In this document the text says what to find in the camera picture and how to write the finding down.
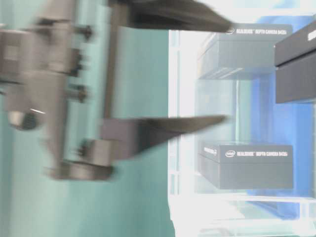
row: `gray box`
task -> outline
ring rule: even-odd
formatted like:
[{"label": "gray box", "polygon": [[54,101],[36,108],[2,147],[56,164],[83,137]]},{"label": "gray box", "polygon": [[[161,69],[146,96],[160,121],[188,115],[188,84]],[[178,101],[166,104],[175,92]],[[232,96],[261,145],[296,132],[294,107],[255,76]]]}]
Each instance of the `gray box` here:
[{"label": "gray box", "polygon": [[276,44],[276,102],[316,98],[316,22]]},{"label": "gray box", "polygon": [[198,166],[219,189],[293,188],[293,150],[288,145],[202,142]]},{"label": "gray box", "polygon": [[235,24],[228,33],[212,33],[198,57],[198,76],[227,79],[274,72],[274,46],[292,31],[290,25]]}]

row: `intel logo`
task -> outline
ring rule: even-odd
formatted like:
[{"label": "intel logo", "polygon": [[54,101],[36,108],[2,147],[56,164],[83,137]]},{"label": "intel logo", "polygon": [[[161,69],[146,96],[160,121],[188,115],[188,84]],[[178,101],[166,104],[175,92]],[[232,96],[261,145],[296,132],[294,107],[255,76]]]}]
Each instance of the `intel logo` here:
[{"label": "intel logo", "polygon": [[229,158],[234,157],[235,155],[236,155],[236,152],[235,152],[235,151],[227,151],[227,152],[225,153],[225,156],[226,156],[226,157],[229,157]]},{"label": "intel logo", "polygon": [[227,31],[226,34],[227,35],[232,35],[235,32],[235,29],[233,27],[230,27]]}]

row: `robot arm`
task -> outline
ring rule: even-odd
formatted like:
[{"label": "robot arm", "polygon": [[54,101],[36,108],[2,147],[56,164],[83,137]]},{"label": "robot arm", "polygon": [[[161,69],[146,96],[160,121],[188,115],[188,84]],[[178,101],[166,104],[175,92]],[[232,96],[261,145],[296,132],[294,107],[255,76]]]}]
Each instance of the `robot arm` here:
[{"label": "robot arm", "polygon": [[112,164],[129,159],[181,134],[222,122],[224,116],[199,118],[112,118],[116,54],[121,26],[142,29],[225,32],[230,22],[193,0],[111,0],[104,124],[100,139],[85,142],[78,161],[64,158],[68,99],[84,101],[84,87],[67,88],[78,76],[81,52],[73,48],[74,34],[89,40],[90,27],[76,27],[76,0],[50,0],[35,23],[24,31],[0,29],[0,78],[5,78],[5,109],[11,125],[31,130],[44,123],[55,179],[107,180]]}]

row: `black packaging box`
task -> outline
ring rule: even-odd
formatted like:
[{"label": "black packaging box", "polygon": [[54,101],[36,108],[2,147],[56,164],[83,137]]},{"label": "black packaging box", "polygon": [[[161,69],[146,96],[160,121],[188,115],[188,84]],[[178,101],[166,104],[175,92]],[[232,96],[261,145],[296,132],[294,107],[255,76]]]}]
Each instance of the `black packaging box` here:
[{"label": "black packaging box", "polygon": [[212,33],[198,56],[198,76],[228,79],[274,72],[274,45],[291,33],[292,26],[276,24],[235,24],[228,33]]},{"label": "black packaging box", "polygon": [[316,22],[276,44],[276,102],[316,98]]},{"label": "black packaging box", "polygon": [[199,171],[219,189],[293,188],[293,150],[288,145],[199,144]]}]

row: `green wall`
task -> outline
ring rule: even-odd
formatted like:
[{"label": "green wall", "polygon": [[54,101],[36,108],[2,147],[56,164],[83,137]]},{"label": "green wall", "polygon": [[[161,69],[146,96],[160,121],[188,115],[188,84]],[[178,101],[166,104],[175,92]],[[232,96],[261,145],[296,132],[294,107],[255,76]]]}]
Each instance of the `green wall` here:
[{"label": "green wall", "polygon": [[[44,0],[13,2],[14,25],[20,28]],[[89,1],[82,3],[84,12]],[[91,99],[87,105],[71,103],[68,154],[82,138],[97,137],[98,133],[109,9],[100,6],[97,13],[97,36],[88,45],[88,71],[81,79],[71,79],[87,84]],[[168,33],[124,29],[122,35],[116,116],[167,116]],[[111,182],[53,181],[42,174],[49,159],[40,144],[44,137],[43,129],[14,131],[13,154],[8,159],[13,162],[12,180],[5,183],[11,187],[12,197],[10,223],[6,224],[10,234],[3,236],[174,236],[167,203],[166,145],[117,163],[118,174]]]}]

